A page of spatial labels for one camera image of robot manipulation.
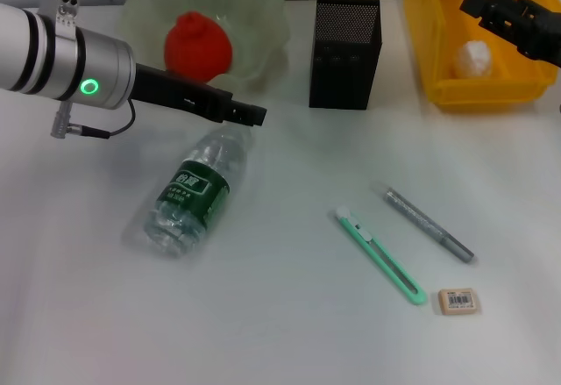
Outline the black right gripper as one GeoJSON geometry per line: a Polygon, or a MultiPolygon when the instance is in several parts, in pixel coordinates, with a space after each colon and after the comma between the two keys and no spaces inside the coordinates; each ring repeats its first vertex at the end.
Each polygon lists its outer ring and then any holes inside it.
{"type": "Polygon", "coordinates": [[[479,26],[517,45],[513,21],[517,16],[527,23],[517,51],[534,61],[560,67],[560,13],[549,11],[533,0],[463,0],[459,9],[479,19],[479,26]]]}

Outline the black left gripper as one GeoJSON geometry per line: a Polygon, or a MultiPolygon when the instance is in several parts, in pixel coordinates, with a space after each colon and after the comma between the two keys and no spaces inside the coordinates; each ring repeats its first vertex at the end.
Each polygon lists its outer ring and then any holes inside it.
{"type": "Polygon", "coordinates": [[[145,65],[136,65],[131,99],[185,111],[207,120],[229,120],[246,126],[262,126],[266,108],[231,101],[232,94],[145,65]]]}

